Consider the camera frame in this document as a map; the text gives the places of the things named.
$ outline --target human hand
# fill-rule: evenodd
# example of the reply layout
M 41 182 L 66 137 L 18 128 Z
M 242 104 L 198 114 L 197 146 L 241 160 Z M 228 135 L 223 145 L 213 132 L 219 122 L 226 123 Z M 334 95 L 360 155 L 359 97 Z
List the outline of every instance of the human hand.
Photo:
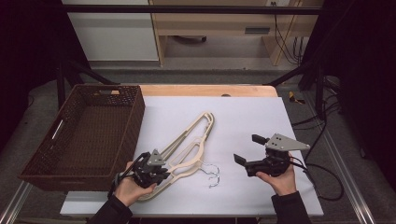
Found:
M 275 193 L 279 196 L 291 194 L 297 191 L 293 165 L 289 165 L 286 172 L 277 177 L 269 176 L 263 172 L 257 172 L 256 176 L 271 185 Z
M 125 170 L 128 169 L 128 167 L 130 167 L 132 164 L 133 163 L 131 161 L 128 161 Z M 157 184 L 152 184 L 148 188 L 143 189 L 140 186 L 138 186 L 130 176 L 128 176 L 121 180 L 119 186 L 114 192 L 114 195 L 123 204 L 125 204 L 125 206 L 129 207 L 134 202 L 136 202 L 137 199 L 139 199 L 141 196 L 152 193 L 152 191 L 154 191 L 155 186 L 157 186 Z

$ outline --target floor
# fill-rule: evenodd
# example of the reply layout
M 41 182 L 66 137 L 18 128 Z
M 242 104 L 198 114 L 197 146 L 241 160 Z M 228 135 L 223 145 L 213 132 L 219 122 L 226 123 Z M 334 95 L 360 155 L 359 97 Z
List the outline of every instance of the floor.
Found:
M 152 63 L 93 63 L 98 73 L 121 83 L 190 83 L 190 84 L 256 84 L 268 83 L 281 77 L 294 64 L 286 60 L 273 67 L 265 53 L 265 46 L 259 38 L 211 37 L 205 43 L 195 39 L 171 38 L 163 67 Z M 276 87 L 284 100 L 290 123 L 311 118 L 314 89 L 299 91 L 296 87 L 300 77 L 294 77 Z M 31 92 L 31 105 L 8 142 L 0 152 L 0 210 L 7 206 L 20 185 L 17 178 L 23 165 L 28 162 L 39 142 L 46 134 L 57 112 L 56 83 L 51 81 Z M 296 100 L 291 101 L 290 91 Z M 374 161 L 363 159 L 359 143 L 350 131 L 341 113 L 333 92 L 326 90 L 327 106 L 335 104 L 329 111 L 324 134 L 319 138 L 309 162 L 320 164 L 337 173 L 339 164 L 334 162 L 334 151 L 341 155 L 352 182 L 345 183 L 346 193 L 336 202 L 319 199 L 324 211 L 323 217 L 312 217 L 314 223 L 396 223 L 396 195 L 381 175 Z M 294 126 L 297 140 L 311 143 L 318 138 L 321 120 L 313 119 L 304 125 Z M 336 179 L 327 172 L 312 166 L 311 173 L 316 180 L 318 195 L 336 198 L 341 188 Z M 349 187 L 356 185 L 357 190 Z M 83 219 L 59 215 L 64 192 L 45 192 L 31 188 L 16 223 L 85 223 Z M 367 209 L 367 216 L 359 215 L 360 209 Z M 273 217 L 266 217 L 261 223 L 275 223 Z

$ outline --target white tabletop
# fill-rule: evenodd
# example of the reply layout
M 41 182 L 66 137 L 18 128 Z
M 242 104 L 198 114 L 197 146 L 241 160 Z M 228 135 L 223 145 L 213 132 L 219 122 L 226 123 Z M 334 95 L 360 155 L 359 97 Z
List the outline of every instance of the white tabletop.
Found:
M 247 161 L 265 157 L 264 146 L 252 142 L 252 134 L 272 137 L 281 133 L 295 139 L 281 98 L 147 96 L 144 99 L 146 111 L 135 155 L 155 148 L 161 152 L 200 114 L 211 112 L 215 124 L 205 144 L 204 162 L 219 167 L 220 182 L 209 188 L 216 179 L 209 180 L 208 175 L 197 171 L 179 179 L 150 201 L 133 204 L 134 217 L 260 217 L 275 213 L 272 188 L 257 177 L 248 177 L 245 168 L 234 162 L 233 154 Z M 203 128 L 204 123 L 200 123 L 191 138 L 200 136 Z M 300 151 L 293 151 L 292 155 L 303 160 Z M 311 182 L 302 169 L 294 170 L 308 215 L 323 215 Z M 91 217 L 105 201 L 106 192 L 69 192 L 61 214 Z

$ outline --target white cabinet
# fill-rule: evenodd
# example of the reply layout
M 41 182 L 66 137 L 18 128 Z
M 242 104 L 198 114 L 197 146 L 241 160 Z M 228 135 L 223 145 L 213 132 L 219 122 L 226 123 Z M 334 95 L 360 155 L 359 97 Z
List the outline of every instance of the white cabinet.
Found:
M 147 0 L 63 0 L 64 4 L 148 5 Z M 88 61 L 158 61 L 149 13 L 69 13 Z

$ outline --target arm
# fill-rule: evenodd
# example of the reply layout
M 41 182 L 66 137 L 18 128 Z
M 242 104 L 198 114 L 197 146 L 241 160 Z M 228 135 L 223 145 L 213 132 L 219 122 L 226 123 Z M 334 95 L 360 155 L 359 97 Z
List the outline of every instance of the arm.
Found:
M 271 185 L 276 195 L 272 197 L 278 224 L 311 223 L 303 200 L 297 191 L 293 165 L 283 175 L 272 177 L 263 172 L 256 176 Z
M 130 165 L 132 165 L 131 161 L 127 163 L 126 167 L 128 168 Z M 121 180 L 113 196 L 90 219 L 88 224 L 127 223 L 132 217 L 129 207 L 142 195 L 150 194 L 154 191 L 155 186 L 156 184 L 153 184 L 143 189 L 131 177 L 125 177 Z

